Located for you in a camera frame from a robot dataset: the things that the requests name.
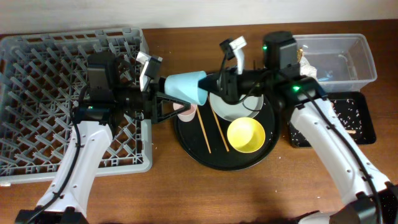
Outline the yellow bowl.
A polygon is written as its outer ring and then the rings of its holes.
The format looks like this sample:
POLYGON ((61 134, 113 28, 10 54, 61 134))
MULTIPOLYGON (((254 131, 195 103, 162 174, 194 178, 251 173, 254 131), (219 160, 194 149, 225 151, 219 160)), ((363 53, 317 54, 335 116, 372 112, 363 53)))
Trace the yellow bowl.
POLYGON ((228 126, 227 139, 236 151, 249 154, 260 150, 266 141, 266 132, 254 118, 242 117, 228 126))

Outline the gold coffee sachet wrapper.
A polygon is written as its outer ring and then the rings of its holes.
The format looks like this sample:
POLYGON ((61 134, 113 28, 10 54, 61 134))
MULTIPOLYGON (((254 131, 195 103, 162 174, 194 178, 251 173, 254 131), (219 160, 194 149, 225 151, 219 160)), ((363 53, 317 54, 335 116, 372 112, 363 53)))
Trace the gold coffee sachet wrapper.
POLYGON ((298 62, 301 61, 303 55, 304 55, 303 48, 299 48, 298 51, 297 51, 297 61, 298 61, 298 62))

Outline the rice and peanut shell scraps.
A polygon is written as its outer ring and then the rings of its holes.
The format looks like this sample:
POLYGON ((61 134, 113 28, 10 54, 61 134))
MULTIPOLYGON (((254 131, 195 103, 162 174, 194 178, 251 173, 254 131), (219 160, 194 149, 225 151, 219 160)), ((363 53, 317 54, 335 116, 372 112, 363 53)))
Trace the rice and peanut shell scraps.
MULTIPOLYGON (((331 100, 337 118, 342 123, 346 132, 354 139, 356 144, 366 144, 363 116, 359 109, 359 101, 354 98, 337 98, 331 100)), ((290 144, 293 147, 310 147, 307 139, 300 131, 289 124, 290 144)))

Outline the blue cup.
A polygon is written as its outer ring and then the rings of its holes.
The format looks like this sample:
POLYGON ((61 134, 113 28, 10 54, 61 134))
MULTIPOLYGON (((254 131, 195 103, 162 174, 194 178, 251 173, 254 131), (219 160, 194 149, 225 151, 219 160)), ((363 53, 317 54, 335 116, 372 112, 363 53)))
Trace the blue cup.
POLYGON ((180 100, 203 106, 207 101, 208 92, 198 86, 206 72, 189 72, 170 75, 164 83, 165 94, 180 100))

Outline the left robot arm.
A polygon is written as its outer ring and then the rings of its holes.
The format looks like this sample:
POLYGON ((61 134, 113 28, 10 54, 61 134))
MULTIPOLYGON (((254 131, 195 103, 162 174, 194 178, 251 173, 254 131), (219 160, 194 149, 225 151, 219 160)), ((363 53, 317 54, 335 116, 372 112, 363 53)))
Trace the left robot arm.
POLYGON ((139 84, 121 82, 119 65, 132 65, 111 52, 88 57, 89 83, 81 89, 78 106, 70 110, 71 140, 50 187, 33 210, 21 210, 16 223, 86 223, 89 194, 100 161, 111 145, 125 115, 144 117, 145 127, 161 123, 176 114, 165 114, 165 102, 190 108, 184 100, 165 94, 165 79, 158 75, 162 58, 139 52, 136 59, 144 67, 139 84))

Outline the pink cup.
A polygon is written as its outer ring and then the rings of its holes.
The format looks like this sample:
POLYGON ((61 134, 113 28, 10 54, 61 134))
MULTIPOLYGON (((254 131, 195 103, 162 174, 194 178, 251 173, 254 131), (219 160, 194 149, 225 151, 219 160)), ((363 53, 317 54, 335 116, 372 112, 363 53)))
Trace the pink cup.
MULTIPOLYGON (((183 108, 183 105, 174 103, 173 108, 175 111, 177 111, 178 109, 183 108)), ((197 112, 197 105, 191 104, 191 107, 189 110, 179 113, 177 116, 180 121, 187 123, 194 119, 196 112, 197 112)))

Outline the grey plate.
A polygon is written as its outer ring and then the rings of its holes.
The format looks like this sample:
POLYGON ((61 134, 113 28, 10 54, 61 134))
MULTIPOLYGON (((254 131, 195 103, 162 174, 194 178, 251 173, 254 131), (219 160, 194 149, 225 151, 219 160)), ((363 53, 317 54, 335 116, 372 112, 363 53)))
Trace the grey plate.
POLYGON ((254 118, 258 115, 264 104, 264 97, 249 96, 243 102, 236 105, 225 103, 221 97, 210 93, 210 106, 213 111, 222 119, 234 121, 238 118, 254 118))

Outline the white napkin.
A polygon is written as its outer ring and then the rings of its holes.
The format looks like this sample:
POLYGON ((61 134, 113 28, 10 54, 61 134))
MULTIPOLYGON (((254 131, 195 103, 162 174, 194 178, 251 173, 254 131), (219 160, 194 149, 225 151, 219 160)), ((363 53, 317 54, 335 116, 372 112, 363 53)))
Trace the white napkin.
POLYGON ((317 69, 310 65, 309 61, 304 56, 302 56, 300 59, 300 74, 318 80, 317 69))

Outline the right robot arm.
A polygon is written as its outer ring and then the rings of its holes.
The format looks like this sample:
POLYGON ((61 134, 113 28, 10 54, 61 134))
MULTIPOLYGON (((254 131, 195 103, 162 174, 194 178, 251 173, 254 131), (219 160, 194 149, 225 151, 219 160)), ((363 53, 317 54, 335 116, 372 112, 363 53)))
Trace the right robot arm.
POLYGON ((264 36, 264 67, 244 67, 243 37, 220 43, 225 60, 237 66, 208 75, 199 87, 230 105, 265 95, 300 131, 331 175, 343 202, 337 212, 314 211, 293 223, 396 223, 397 186, 362 153, 338 119, 325 90, 300 72, 299 48, 289 31, 264 36))

